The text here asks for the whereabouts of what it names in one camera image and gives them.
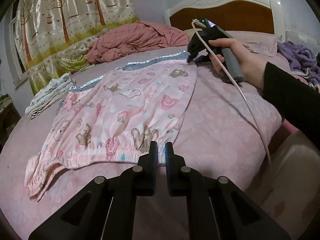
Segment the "black sleeved right forearm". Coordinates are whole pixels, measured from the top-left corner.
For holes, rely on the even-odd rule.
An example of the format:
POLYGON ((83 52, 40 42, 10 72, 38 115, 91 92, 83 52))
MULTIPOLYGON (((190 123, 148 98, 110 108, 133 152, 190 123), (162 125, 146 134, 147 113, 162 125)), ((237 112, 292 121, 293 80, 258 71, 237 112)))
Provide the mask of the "black sleeved right forearm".
POLYGON ((319 92, 268 62, 263 98, 319 148, 319 92))

